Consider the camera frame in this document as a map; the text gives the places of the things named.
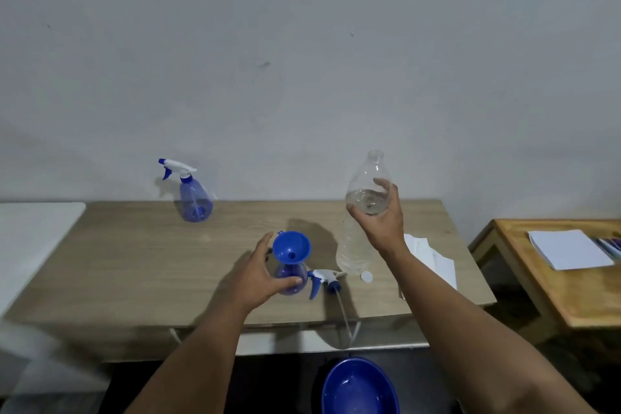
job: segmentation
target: hand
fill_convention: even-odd
[[[230,287],[231,300],[245,314],[258,308],[270,297],[302,282],[300,277],[273,278],[265,267],[265,254],[272,233],[267,233],[256,244],[250,258],[237,263],[232,274]]]
[[[403,212],[397,185],[394,183],[391,185],[384,179],[373,181],[388,191],[388,207],[376,216],[366,214],[354,205],[347,205],[347,211],[360,224],[371,245],[385,257],[406,245],[403,237]]]

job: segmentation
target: spray bottle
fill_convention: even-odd
[[[166,180],[173,172],[181,177],[179,191],[183,219],[191,223],[205,221],[211,214],[213,203],[201,184],[192,177],[191,172],[196,172],[196,169],[176,160],[159,159],[158,162],[166,168],[162,180]]]

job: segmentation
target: blue funnel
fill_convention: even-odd
[[[280,231],[274,239],[272,249],[278,262],[299,264],[311,254],[311,242],[297,231]]]

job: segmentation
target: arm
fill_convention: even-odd
[[[210,305],[198,327],[159,367],[126,414],[224,411],[246,316],[270,296],[300,282],[299,277],[268,274],[265,253],[271,235],[259,241],[250,259],[237,263],[222,300]]]
[[[594,413],[534,347],[412,256],[395,185],[379,216],[351,206],[348,211],[395,276],[468,412]]]

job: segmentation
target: white tissue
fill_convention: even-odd
[[[408,250],[413,256],[442,277],[446,283],[457,289],[454,261],[433,250],[426,237],[414,237],[411,234],[404,234],[404,237]]]

